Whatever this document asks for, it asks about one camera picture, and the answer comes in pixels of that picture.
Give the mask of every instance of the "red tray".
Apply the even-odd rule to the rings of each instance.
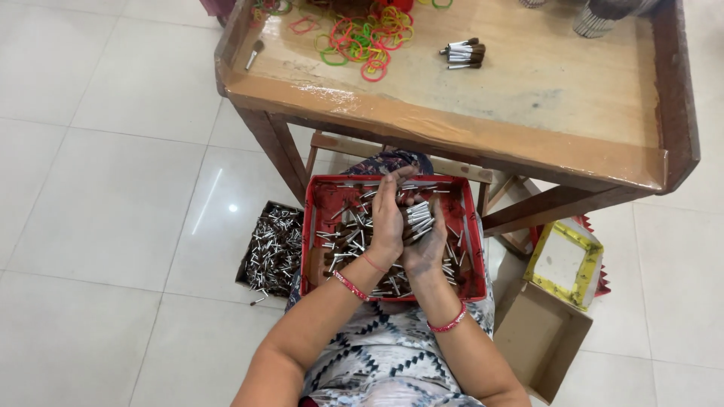
[[[329,221],[340,210],[345,200],[359,196],[357,188],[337,188],[335,185],[377,185],[381,175],[315,175],[309,181],[304,205],[304,225],[302,226],[302,281],[300,294],[305,296],[315,286],[309,282],[307,260],[313,247],[321,247],[326,240],[317,236],[316,232],[334,232],[338,220]],[[463,301],[480,301],[487,297],[485,284],[485,266],[483,262],[483,245],[478,228],[473,194],[467,178],[448,177],[446,175],[419,175],[407,181],[406,185],[440,185],[452,191],[441,193],[442,210],[446,223],[454,230],[465,229],[463,247],[470,254],[473,269],[465,275],[466,283],[460,289],[458,297]],[[459,198],[459,205],[451,200]],[[464,216],[453,216],[452,208],[462,207]],[[371,298],[371,301],[415,301],[415,296],[405,298]]]

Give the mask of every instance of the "red bangle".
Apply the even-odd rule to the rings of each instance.
[[[387,274],[387,270],[381,268],[380,266],[376,265],[376,264],[374,263],[374,261],[370,260],[369,257],[367,256],[367,253],[362,252],[362,257],[364,257],[364,259],[367,260],[367,262],[368,262],[372,267],[374,267],[375,269],[379,270],[380,272],[383,272],[383,273]]]
[[[449,323],[443,327],[436,328],[436,327],[433,327],[432,325],[430,325],[430,322],[428,322],[427,327],[430,328],[430,330],[432,332],[436,332],[436,333],[447,332],[447,331],[451,330],[452,328],[456,327],[458,324],[460,324],[460,321],[463,320],[463,318],[465,317],[465,312],[468,310],[468,308],[465,306],[464,302],[460,301],[460,303],[463,304],[463,307],[460,310],[460,313],[458,314],[458,316],[451,323]]]
[[[341,281],[342,284],[345,285],[345,287],[349,288],[350,291],[352,291],[352,293],[357,296],[357,298],[361,299],[362,301],[369,301],[369,297],[367,296],[367,294],[361,292],[357,287],[355,287],[354,284],[350,282],[350,280],[347,280],[337,270],[334,270],[332,274],[337,278],[337,280]]]

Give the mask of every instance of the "hand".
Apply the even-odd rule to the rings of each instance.
[[[428,274],[442,274],[447,228],[439,199],[434,200],[432,211],[435,218],[432,230],[403,251],[403,266],[411,280]]]
[[[368,255],[379,260],[381,267],[392,266],[403,253],[403,216],[397,207],[397,186],[417,175],[408,166],[385,175],[372,200],[372,243]]]

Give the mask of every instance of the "wooden table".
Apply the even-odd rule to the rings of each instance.
[[[251,28],[239,0],[216,49],[228,97],[301,203],[308,174],[287,123],[560,184],[483,218],[486,235],[673,192],[699,161],[682,0],[629,17],[604,38],[571,30],[580,4],[457,0],[416,4],[414,39],[385,79],[330,67],[317,33],[285,16]],[[446,70],[447,42],[480,37],[480,70]],[[257,39],[265,49],[244,66]]]

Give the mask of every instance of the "table top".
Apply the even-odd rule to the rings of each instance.
[[[376,83],[361,77],[359,63],[323,63],[313,42],[333,22],[294,34],[295,9],[249,29],[232,66],[220,70],[229,98],[244,107],[661,191],[666,150],[657,128],[652,24],[629,17],[604,38],[586,39],[571,29],[579,7],[457,0],[438,10],[416,3],[414,37],[390,52],[387,76]],[[438,51],[470,37],[487,47],[483,67],[446,70]],[[259,38],[265,48],[245,71]]]

